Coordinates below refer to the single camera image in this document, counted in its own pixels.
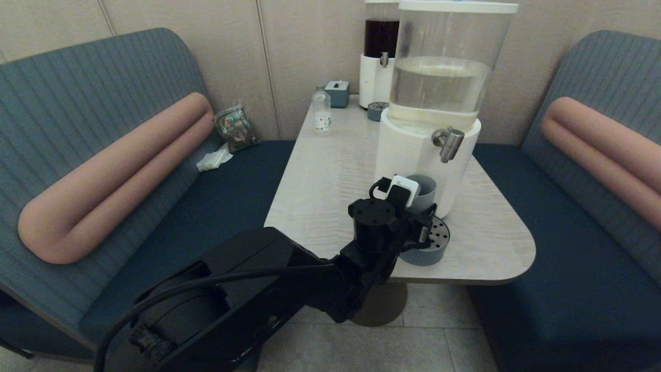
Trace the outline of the steel water dispenser tap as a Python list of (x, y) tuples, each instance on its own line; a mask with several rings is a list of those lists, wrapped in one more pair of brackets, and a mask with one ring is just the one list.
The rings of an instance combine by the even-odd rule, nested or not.
[(440, 162), (448, 163), (453, 160), (463, 143), (465, 133), (461, 130), (448, 126), (445, 129), (438, 129), (432, 133), (431, 141), (434, 146), (439, 148)]

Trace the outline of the crumpled white tissue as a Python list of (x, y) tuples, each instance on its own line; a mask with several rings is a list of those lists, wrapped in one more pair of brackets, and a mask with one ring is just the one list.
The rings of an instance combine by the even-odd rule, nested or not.
[(206, 153), (201, 160), (196, 163), (197, 170), (199, 172), (207, 172), (213, 169), (217, 169), (223, 163), (229, 162), (233, 158), (232, 153), (229, 150), (229, 144), (224, 143), (219, 147), (217, 151), (212, 153)]

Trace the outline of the dark beverage dispenser white base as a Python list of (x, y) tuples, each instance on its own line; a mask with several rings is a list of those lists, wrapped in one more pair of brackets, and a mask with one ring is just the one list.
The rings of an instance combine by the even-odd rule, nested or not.
[[(399, 0), (364, 0), (364, 49), (360, 55), (359, 105), (389, 102), (400, 25)], [(387, 68), (380, 65), (389, 53)]]

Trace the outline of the large blue round drip tray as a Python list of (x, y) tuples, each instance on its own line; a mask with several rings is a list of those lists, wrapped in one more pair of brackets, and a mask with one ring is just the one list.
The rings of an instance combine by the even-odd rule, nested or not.
[(451, 233), (447, 224), (439, 217), (432, 217), (432, 223), (428, 228), (428, 247), (412, 247), (400, 254), (400, 258), (406, 263), (414, 266), (431, 266), (439, 263), (448, 246)]

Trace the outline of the clear water dispenser white base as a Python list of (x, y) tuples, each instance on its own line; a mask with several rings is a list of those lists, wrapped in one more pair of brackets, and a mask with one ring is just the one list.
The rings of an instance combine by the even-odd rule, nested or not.
[[(389, 107), (380, 122), (375, 176), (420, 174), (436, 181), (436, 216), (446, 217), (482, 129), (478, 115), (517, 3), (400, 0)], [(465, 138), (440, 162), (432, 133), (448, 126)]]

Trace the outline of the printed snack bag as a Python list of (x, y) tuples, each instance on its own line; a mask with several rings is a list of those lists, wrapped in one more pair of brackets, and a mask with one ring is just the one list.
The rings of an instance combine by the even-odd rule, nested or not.
[(260, 144), (242, 104), (234, 104), (217, 113), (213, 116), (213, 124), (231, 154)]

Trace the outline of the blue-grey tissue box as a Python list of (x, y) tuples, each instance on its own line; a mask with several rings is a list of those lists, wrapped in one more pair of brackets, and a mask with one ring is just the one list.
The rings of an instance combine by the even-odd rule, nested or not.
[(347, 108), (350, 99), (350, 82), (335, 80), (326, 83), (324, 91), (330, 97), (331, 108)]

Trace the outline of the blue upholstered booth sofa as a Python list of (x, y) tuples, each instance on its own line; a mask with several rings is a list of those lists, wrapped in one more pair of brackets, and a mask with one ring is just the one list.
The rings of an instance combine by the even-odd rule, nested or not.
[(167, 28), (0, 65), (0, 342), (90, 361), (144, 290), (242, 231), (263, 226), (294, 143), (266, 141), (207, 172), (213, 129), (91, 254), (57, 265), (21, 242), (28, 202), (186, 95), (207, 92)]
[(545, 139), (543, 115), (560, 97), (661, 145), (661, 39), (585, 36), (522, 145), (476, 146), (536, 256), (515, 280), (470, 296), (500, 372), (661, 372), (661, 233)]

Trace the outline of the grey plastic cup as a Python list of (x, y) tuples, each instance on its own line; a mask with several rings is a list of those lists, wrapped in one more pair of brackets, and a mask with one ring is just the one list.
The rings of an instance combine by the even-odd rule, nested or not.
[(423, 213), (434, 204), (436, 195), (436, 181), (420, 174), (408, 176), (410, 180), (417, 182), (420, 186), (418, 195), (414, 198), (409, 210), (413, 213)]

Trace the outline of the clear plastic bottle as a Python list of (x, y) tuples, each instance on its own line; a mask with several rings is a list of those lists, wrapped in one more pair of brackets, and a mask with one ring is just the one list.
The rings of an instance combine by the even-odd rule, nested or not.
[(325, 91), (324, 85), (316, 86), (316, 92), (314, 92), (311, 98), (311, 107), (316, 135), (328, 135), (332, 122), (331, 97)]

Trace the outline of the pink bolster cushion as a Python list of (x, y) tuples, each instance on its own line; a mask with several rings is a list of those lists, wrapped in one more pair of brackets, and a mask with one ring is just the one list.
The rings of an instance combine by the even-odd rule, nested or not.
[(21, 242), (51, 264), (87, 257), (210, 136), (212, 116), (192, 92), (111, 143), (27, 203)]
[(543, 115), (541, 132), (661, 233), (661, 145), (569, 97)]

